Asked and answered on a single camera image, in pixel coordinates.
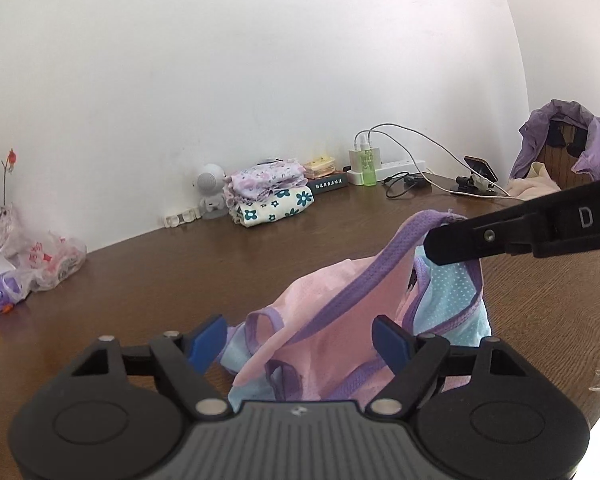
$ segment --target white cord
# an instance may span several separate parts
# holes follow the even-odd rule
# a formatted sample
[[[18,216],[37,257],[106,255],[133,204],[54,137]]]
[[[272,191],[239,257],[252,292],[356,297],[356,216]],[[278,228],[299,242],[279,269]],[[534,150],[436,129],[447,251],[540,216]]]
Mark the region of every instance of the white cord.
[[[517,198],[515,196],[509,196],[509,194],[506,194],[505,196],[475,195],[473,193],[463,193],[462,191],[451,191],[450,189],[445,189],[444,187],[439,186],[438,184],[436,184],[435,182],[433,182],[432,180],[429,180],[427,178],[427,176],[422,172],[422,170],[418,167],[418,163],[416,162],[416,159],[413,157],[413,155],[411,155],[411,152],[409,150],[407,150],[407,148],[401,142],[398,142],[398,140],[394,139],[388,133],[381,132],[380,130],[362,130],[360,133],[361,134],[362,133],[369,133],[369,134],[371,134],[371,132],[374,132],[376,134],[382,134],[385,137],[389,137],[393,142],[395,142],[398,146],[400,146],[411,157],[411,160],[413,161],[413,165],[416,167],[416,169],[418,170],[418,172],[422,175],[422,177],[424,178],[424,180],[426,180],[432,186],[435,186],[435,187],[437,187],[438,189],[440,189],[442,191],[446,191],[447,193],[451,193],[453,195],[470,196],[472,198],[509,198],[509,199],[512,199],[512,200],[520,200],[520,202],[524,202],[521,198]]]
[[[453,153],[451,153],[448,149],[446,149],[442,144],[440,144],[439,142],[437,142],[435,139],[432,139],[431,137],[426,136],[422,132],[419,132],[418,130],[414,130],[413,128],[408,128],[406,126],[402,126],[401,124],[395,124],[395,123],[376,124],[376,126],[374,126],[373,128],[371,128],[370,130],[362,130],[361,132],[356,133],[356,136],[353,139],[354,148],[356,147],[356,139],[358,138],[358,136],[360,134],[365,133],[365,132],[366,132],[366,140],[367,140],[367,142],[369,142],[369,145],[370,145],[371,144],[371,142],[370,142],[371,141],[371,132],[376,131],[376,128],[380,128],[381,126],[396,126],[397,128],[402,128],[403,130],[407,130],[409,132],[413,132],[414,134],[418,134],[421,137],[424,137],[425,139],[430,140],[430,142],[433,142],[436,146],[439,146],[440,148],[442,148],[443,150],[445,150],[449,155],[451,155],[458,162],[458,164],[461,164],[464,168],[467,168],[469,171],[471,171],[472,174],[476,174],[476,175],[482,177],[482,175],[480,173],[478,173],[475,170],[472,170],[471,167],[469,167],[465,162],[463,162],[462,160],[460,160],[459,158],[457,158]],[[385,135],[387,137],[389,137],[391,140],[394,140],[395,142],[398,142],[397,140],[395,140],[389,134],[385,134]],[[492,184],[493,184],[494,187],[497,187],[501,192],[503,192],[506,196],[509,196],[509,193],[505,189],[502,189],[500,186],[498,186],[498,184],[496,184],[495,182],[492,182]]]

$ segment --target light blue fabric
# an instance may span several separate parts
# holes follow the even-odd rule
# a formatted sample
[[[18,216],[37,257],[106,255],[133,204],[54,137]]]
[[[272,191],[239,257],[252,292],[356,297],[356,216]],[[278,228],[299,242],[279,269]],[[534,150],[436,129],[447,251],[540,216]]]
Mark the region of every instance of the light blue fabric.
[[[232,374],[237,374],[250,358],[251,353],[247,348],[244,323],[242,323],[235,330],[234,336],[224,349],[224,353],[220,357],[220,364]],[[269,380],[262,375],[245,386],[239,388],[233,386],[227,399],[234,412],[237,412],[243,400],[276,400],[276,396]]]
[[[413,319],[413,333],[420,334],[460,314],[476,290],[464,264],[437,266],[426,257],[422,246],[416,247],[415,254],[426,264],[431,278]],[[491,327],[483,300],[468,320],[444,334],[458,346],[479,346],[480,339],[489,335]]]

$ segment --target white figurine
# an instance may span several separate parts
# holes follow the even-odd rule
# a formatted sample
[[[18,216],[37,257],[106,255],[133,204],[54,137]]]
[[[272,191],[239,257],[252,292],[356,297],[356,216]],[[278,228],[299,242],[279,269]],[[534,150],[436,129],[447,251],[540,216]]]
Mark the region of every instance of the white figurine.
[[[194,186],[204,197],[200,201],[202,218],[211,219],[224,216],[229,209],[224,202],[222,186],[224,186],[224,171],[217,164],[205,164],[196,179]]]

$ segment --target purple jacket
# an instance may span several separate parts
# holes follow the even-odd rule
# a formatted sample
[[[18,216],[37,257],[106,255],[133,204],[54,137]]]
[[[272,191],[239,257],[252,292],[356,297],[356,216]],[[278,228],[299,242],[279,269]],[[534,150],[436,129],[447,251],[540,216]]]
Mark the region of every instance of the purple jacket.
[[[524,178],[531,163],[538,158],[547,133],[550,120],[574,124],[587,130],[587,144],[576,163],[571,167],[574,173],[589,173],[593,180],[600,180],[600,118],[594,116],[576,101],[553,99],[542,108],[531,112],[529,120],[520,128],[522,148],[513,163],[509,178]]]

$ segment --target phone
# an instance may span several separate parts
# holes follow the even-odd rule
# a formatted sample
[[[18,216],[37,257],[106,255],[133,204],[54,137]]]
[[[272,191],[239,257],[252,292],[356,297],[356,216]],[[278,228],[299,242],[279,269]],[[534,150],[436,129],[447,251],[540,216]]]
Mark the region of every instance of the phone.
[[[478,158],[476,156],[466,156],[464,158],[464,161],[469,166],[469,168],[475,171],[475,173],[480,174],[481,176],[483,176],[487,180],[490,180],[491,182],[498,181],[498,177],[491,169],[491,166],[483,158]]]

